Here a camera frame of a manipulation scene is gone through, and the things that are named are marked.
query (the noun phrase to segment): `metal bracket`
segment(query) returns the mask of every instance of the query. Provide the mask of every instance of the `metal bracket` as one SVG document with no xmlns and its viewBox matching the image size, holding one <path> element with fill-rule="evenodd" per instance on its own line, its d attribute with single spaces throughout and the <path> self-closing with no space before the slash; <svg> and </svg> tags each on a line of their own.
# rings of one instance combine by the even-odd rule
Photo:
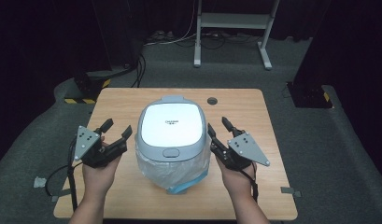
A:
<svg viewBox="0 0 382 224">
<path fill-rule="evenodd" d="M 241 157 L 255 161 L 264 166 L 270 166 L 270 162 L 263 154 L 257 142 L 249 133 L 242 133 L 232 140 L 228 141 L 228 145 Z"/>
<path fill-rule="evenodd" d="M 79 161 L 83 155 L 100 139 L 100 134 L 79 126 L 74 160 Z"/>
</svg>

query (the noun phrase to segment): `wooden table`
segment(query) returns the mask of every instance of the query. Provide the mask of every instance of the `wooden table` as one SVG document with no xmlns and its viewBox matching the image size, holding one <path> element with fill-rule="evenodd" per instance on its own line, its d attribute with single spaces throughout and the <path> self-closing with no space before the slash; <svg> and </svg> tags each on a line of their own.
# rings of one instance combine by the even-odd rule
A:
<svg viewBox="0 0 382 224">
<path fill-rule="evenodd" d="M 270 220 L 294 220 L 297 217 L 292 195 L 281 193 L 289 187 L 286 171 L 278 150 L 275 133 L 262 92 L 250 89 L 104 89 L 92 113 L 88 128 L 94 130 L 113 118 L 114 125 L 105 134 L 112 143 L 130 124 L 133 135 L 128 140 L 128 151 L 121 158 L 113 186 L 106 196 L 106 218 L 137 219 L 235 219 L 233 206 L 221 180 L 214 154 L 208 176 L 183 195 L 168 195 L 154 185 L 138 169 L 134 134 L 141 111 L 164 95 L 181 94 L 197 103 L 205 112 L 206 122 L 214 127 L 217 138 L 226 143 L 232 139 L 221 123 L 226 117 L 237 128 L 247 130 L 257 141 L 271 162 L 269 167 L 258 165 L 259 205 Z M 216 105 L 207 98 L 218 99 Z M 78 201 L 84 192 L 81 167 L 75 171 Z M 54 209 L 56 217 L 71 217 L 71 197 L 60 197 Z"/>
</svg>

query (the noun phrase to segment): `rice cooker lid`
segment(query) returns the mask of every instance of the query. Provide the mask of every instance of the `rice cooker lid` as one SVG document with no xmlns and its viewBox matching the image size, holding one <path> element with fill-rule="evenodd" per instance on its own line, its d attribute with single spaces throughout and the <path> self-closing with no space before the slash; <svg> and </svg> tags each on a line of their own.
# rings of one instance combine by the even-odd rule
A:
<svg viewBox="0 0 382 224">
<path fill-rule="evenodd" d="M 143 145 L 139 150 L 152 160 L 186 160 L 204 148 L 204 114 L 197 104 L 183 96 L 165 96 L 148 105 L 140 122 L 138 140 Z"/>
</svg>

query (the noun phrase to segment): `hand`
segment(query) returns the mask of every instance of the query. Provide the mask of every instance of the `hand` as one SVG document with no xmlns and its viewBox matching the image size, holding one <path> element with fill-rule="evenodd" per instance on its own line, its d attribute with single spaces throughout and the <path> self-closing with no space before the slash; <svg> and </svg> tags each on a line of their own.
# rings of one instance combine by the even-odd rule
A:
<svg viewBox="0 0 382 224">
<path fill-rule="evenodd" d="M 91 168 L 83 164 L 85 193 L 69 223 L 103 223 L 106 194 L 114 182 L 120 158 L 121 156 L 110 162 L 106 167 L 100 168 Z"/>
<path fill-rule="evenodd" d="M 94 198 L 95 200 L 103 200 L 106 197 L 108 190 L 111 188 L 114 179 L 115 172 L 120 162 L 121 156 L 110 162 L 106 167 L 91 168 L 90 166 L 83 164 L 83 180 L 85 182 L 85 194 L 84 197 Z"/>
<path fill-rule="evenodd" d="M 227 169 L 216 157 L 222 171 L 223 185 L 229 192 L 238 224 L 269 223 L 264 212 L 252 198 L 251 183 L 249 179 L 237 171 Z M 256 170 L 251 165 L 243 170 L 251 177 L 255 176 Z"/>
<path fill-rule="evenodd" d="M 249 183 L 249 179 L 247 179 L 243 174 L 237 171 L 230 170 L 225 167 L 225 165 L 220 161 L 217 157 L 216 160 L 218 162 L 219 168 L 222 172 L 222 181 L 225 188 L 228 190 L 229 195 L 231 197 L 237 196 L 249 196 L 252 197 L 251 194 L 251 184 Z M 246 169 L 243 170 L 249 176 L 254 177 L 254 168 L 252 165 L 249 165 Z"/>
</svg>

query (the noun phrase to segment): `blue tape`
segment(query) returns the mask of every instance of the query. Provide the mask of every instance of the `blue tape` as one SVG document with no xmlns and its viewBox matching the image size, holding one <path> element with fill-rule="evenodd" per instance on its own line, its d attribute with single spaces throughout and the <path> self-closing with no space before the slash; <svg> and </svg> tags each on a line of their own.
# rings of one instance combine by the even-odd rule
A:
<svg viewBox="0 0 382 224">
<path fill-rule="evenodd" d="M 188 181 L 186 183 L 168 188 L 167 193 L 179 194 L 179 193 L 183 192 L 184 190 L 188 189 L 189 187 L 199 183 L 203 178 L 205 178 L 207 176 L 207 174 L 208 174 L 208 169 L 206 169 L 204 172 L 202 172 L 199 176 L 197 176 L 196 178 L 194 178 L 191 181 Z"/>
</svg>

